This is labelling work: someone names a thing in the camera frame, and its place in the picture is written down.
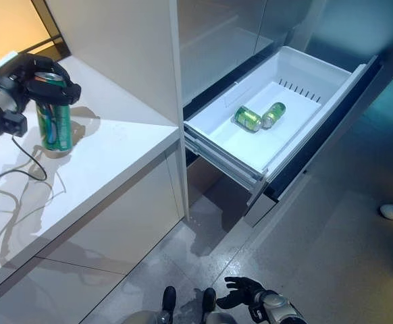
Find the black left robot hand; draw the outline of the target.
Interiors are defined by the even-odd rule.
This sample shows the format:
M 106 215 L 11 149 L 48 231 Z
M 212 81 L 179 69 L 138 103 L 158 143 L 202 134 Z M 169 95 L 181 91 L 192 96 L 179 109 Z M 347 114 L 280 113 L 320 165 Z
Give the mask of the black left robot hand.
M 39 73 L 57 74 L 64 85 L 41 81 Z M 0 61 L 0 90 L 23 111 L 30 100 L 53 105 L 71 105 L 79 100 L 81 86 L 71 81 L 69 74 L 49 57 L 30 53 L 16 53 Z

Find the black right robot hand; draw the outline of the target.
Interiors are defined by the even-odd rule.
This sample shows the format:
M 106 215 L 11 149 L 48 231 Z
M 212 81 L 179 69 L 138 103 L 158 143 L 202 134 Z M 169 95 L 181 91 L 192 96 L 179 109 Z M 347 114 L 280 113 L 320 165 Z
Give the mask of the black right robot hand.
M 225 277 L 226 287 L 230 289 L 228 295 L 218 298 L 216 304 L 222 309 L 231 309 L 244 304 L 255 309 L 262 309 L 259 294 L 265 288 L 257 281 L 247 277 Z

